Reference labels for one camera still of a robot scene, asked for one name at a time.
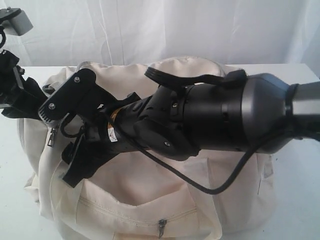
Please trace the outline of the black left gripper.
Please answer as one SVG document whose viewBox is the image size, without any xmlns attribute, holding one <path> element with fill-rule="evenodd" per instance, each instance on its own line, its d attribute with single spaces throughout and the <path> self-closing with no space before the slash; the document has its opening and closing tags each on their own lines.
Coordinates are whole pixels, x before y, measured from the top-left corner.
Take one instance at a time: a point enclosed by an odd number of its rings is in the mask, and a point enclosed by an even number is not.
<svg viewBox="0 0 320 240">
<path fill-rule="evenodd" d="M 24 79 L 25 70 L 19 58 L 8 50 L 0 53 L 0 111 L 6 118 L 36 118 L 38 116 L 38 84 Z"/>
</svg>

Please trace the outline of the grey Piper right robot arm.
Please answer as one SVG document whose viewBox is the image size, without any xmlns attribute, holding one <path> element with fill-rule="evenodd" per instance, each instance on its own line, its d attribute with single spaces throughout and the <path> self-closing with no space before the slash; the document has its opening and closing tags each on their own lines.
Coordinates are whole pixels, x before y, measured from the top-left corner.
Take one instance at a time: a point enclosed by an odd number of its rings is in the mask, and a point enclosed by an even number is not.
<svg viewBox="0 0 320 240">
<path fill-rule="evenodd" d="M 292 139 L 320 138 L 320 84 L 289 85 L 274 75 L 236 70 L 220 77 L 180 77 L 155 68 L 145 76 L 158 84 L 151 96 L 117 100 L 96 84 L 89 69 L 76 72 L 58 91 L 61 128 L 76 116 L 84 125 L 62 153 L 63 180 L 75 187 L 121 153 L 139 151 L 185 161 L 201 150 L 242 152 L 219 187 L 206 188 L 164 163 L 169 171 L 210 195 L 226 190 L 254 153 L 272 154 Z"/>
</svg>

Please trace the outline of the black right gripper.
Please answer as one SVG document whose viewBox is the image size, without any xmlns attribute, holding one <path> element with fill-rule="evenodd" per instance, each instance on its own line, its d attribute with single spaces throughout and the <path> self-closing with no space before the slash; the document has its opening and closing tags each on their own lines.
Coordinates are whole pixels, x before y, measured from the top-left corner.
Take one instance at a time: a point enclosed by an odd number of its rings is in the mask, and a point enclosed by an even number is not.
<svg viewBox="0 0 320 240">
<path fill-rule="evenodd" d="M 103 112 L 99 139 L 104 146 L 88 142 L 82 133 L 87 125 L 95 124 L 101 105 L 115 104 L 118 100 L 109 92 L 86 93 L 60 124 L 64 137 L 76 138 L 61 154 L 68 165 L 62 180 L 75 188 L 120 153 L 152 150 L 176 161 L 197 156 L 200 146 L 192 139 L 184 116 L 193 89 L 193 86 L 187 86 L 176 93 L 160 86 L 149 97 Z M 80 117 L 82 126 L 78 133 L 68 133 L 66 126 L 76 116 Z"/>
</svg>

